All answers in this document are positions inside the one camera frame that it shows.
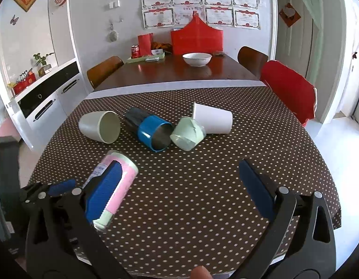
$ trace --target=shelf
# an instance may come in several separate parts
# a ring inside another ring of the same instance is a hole
[[[74,58],[74,59],[72,59],[72,60],[70,60],[68,62],[65,62],[61,66],[57,66],[57,67],[52,68],[51,72],[45,74],[43,77],[41,77],[38,80],[36,80],[35,82],[33,82],[26,89],[24,89],[21,93],[19,93],[16,97],[11,99],[11,101],[16,101],[18,103],[22,98],[24,98],[28,93],[30,93],[33,89],[35,89],[42,82],[44,82],[45,80],[47,80],[52,75],[56,74],[58,71],[62,70],[63,68],[67,67],[68,65],[70,65],[70,64],[72,64],[74,62],[76,62],[76,58]]]

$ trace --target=black and blue cup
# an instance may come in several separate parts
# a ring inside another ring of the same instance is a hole
[[[125,114],[128,129],[154,152],[165,150],[174,130],[171,123],[141,108],[132,107]]]

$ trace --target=blue gripper pad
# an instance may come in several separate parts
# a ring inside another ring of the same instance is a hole
[[[48,195],[56,197],[60,196],[63,193],[73,190],[76,187],[76,180],[70,179],[66,182],[61,182],[59,184],[55,184],[50,186]]]
[[[276,216],[274,212],[274,198],[271,197],[258,175],[245,160],[239,163],[239,178],[261,216],[267,218],[270,222],[273,221]]]
[[[95,187],[86,200],[85,217],[90,223],[101,217],[101,214],[119,184],[121,177],[121,164],[117,161],[113,161],[103,172],[101,182]]]

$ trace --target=white bowl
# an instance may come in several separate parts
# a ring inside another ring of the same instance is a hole
[[[203,67],[209,63],[212,55],[208,53],[187,53],[182,57],[192,67]]]

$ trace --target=brown tablecloth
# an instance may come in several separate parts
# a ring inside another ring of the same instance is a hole
[[[83,114],[113,110],[121,119],[142,106],[177,124],[191,116],[193,102],[227,109],[229,135],[208,135],[193,151],[171,146],[149,151],[125,124],[119,139],[106,145],[83,136]],[[321,191],[335,228],[340,204],[335,184],[318,149],[295,116],[268,87],[204,88],[128,94],[84,100],[52,137],[31,181],[86,180],[109,150],[128,155],[139,175],[102,240],[131,274],[187,277],[196,265],[211,273],[235,270],[268,225],[239,179],[238,163],[249,158],[278,184],[310,195]],[[279,253],[296,227],[294,218]]]

